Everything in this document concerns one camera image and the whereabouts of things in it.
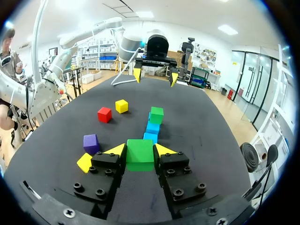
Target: red cube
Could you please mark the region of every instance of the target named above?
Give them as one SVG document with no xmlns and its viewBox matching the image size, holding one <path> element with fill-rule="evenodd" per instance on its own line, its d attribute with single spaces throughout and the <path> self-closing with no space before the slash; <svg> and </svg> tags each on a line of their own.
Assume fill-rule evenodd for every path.
<svg viewBox="0 0 300 225">
<path fill-rule="evenodd" d="M 106 107 L 102 107 L 98 111 L 98 120 L 104 123 L 108 123 L 112 118 L 112 110 Z"/>
</svg>

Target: wooden floor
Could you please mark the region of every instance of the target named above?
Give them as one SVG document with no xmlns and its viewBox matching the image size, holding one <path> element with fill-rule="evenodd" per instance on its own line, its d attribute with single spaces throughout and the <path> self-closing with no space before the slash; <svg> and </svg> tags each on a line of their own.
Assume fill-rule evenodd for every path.
<svg viewBox="0 0 300 225">
<path fill-rule="evenodd" d="M 82 90 L 83 92 L 86 92 L 89 89 L 97 86 L 98 84 L 102 83 L 103 81 L 106 81 L 107 79 L 115 75 L 116 74 L 114 71 L 103 70 L 102 77 L 100 79 L 93 81 L 89 84 L 83 84 Z M 146 77 L 167 81 L 165 77 L 157 77 L 157 76 L 149 76 L 149 75 L 146 75 Z M 223 115 L 237 143 L 241 145 L 244 142 L 250 142 L 252 138 L 255 136 L 256 130 L 254 129 L 254 127 L 250 122 L 241 119 L 243 116 L 243 112 L 239 109 L 239 107 L 235 105 L 233 101 L 227 99 L 226 96 L 221 95 L 221 93 L 218 91 L 209 90 L 209 89 L 205 89 L 204 91 Z M 71 85 L 67 87 L 67 92 L 72 98 L 75 98 L 74 90 Z M 11 158 L 13 157 L 16 151 L 10 145 L 11 131 L 12 130 L 4 131 L 0 129 L 0 137 L 2 139 L 2 146 L 0 147 L 0 157 L 4 159 L 6 166 L 8 166 Z"/>
</svg>

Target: yellow cube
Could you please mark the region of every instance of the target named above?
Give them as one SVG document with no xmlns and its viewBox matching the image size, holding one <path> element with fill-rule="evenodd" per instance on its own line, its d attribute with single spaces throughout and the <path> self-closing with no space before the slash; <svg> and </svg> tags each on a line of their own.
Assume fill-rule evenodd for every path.
<svg viewBox="0 0 300 225">
<path fill-rule="evenodd" d="M 124 99 L 116 101 L 116 110 L 118 113 L 124 113 L 128 111 L 128 102 Z"/>
<path fill-rule="evenodd" d="M 81 158 L 77 161 L 77 165 L 80 169 L 87 173 L 89 168 L 92 166 L 92 162 L 90 161 L 93 157 L 90 156 L 88 153 L 85 153 Z"/>
</svg>

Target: man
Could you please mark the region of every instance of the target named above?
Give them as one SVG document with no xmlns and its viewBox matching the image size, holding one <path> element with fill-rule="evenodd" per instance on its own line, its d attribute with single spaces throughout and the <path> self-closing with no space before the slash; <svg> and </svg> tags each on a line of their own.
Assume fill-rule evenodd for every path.
<svg viewBox="0 0 300 225">
<path fill-rule="evenodd" d="M 10 44 L 15 36 L 15 30 L 13 28 L 7 29 L 2 39 L 2 48 L 0 52 L 0 70 L 5 75 L 9 76 L 13 80 L 18 81 L 16 74 L 21 74 L 23 70 L 23 64 L 15 51 L 10 50 Z M 8 116 L 8 110 L 10 103 L 0 98 L 0 128 L 3 130 L 14 129 L 15 143 L 14 146 L 17 148 L 22 143 L 21 128 L 19 125 Z M 27 124 L 25 115 L 21 115 L 21 123 Z"/>
</svg>

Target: glass door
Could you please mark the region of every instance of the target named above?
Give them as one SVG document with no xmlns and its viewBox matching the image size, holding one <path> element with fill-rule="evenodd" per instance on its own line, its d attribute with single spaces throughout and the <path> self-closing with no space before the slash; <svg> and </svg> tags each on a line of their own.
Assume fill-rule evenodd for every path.
<svg viewBox="0 0 300 225">
<path fill-rule="evenodd" d="M 279 68 L 278 68 L 278 62 L 276 60 L 272 60 L 271 63 L 271 79 L 269 83 L 269 88 L 267 91 L 267 94 L 265 96 L 265 100 L 263 102 L 262 108 L 258 115 L 256 116 L 256 120 L 254 120 L 253 125 L 256 127 L 256 129 L 259 129 L 262 124 L 264 119 L 267 116 L 268 111 L 271 108 L 271 104 L 275 95 L 276 87 L 277 87 L 277 82 L 278 82 L 278 74 L 279 74 Z M 279 94 L 277 99 L 280 99 L 284 94 Z"/>
<path fill-rule="evenodd" d="M 234 102 L 245 112 L 248 103 L 253 98 L 255 84 L 258 79 L 259 62 L 258 55 L 246 53 L 243 74 L 241 76 L 240 87 L 237 90 L 237 95 Z"/>
<path fill-rule="evenodd" d="M 268 88 L 270 72 L 271 72 L 271 59 L 265 56 L 257 55 L 257 68 L 252 81 L 252 86 L 249 89 L 249 95 L 247 96 L 247 105 L 245 106 L 243 120 L 254 122 L 257 119 L 257 114 L 260 114 L 260 118 L 267 116 L 266 111 L 259 110 L 264 99 Z"/>
</svg>

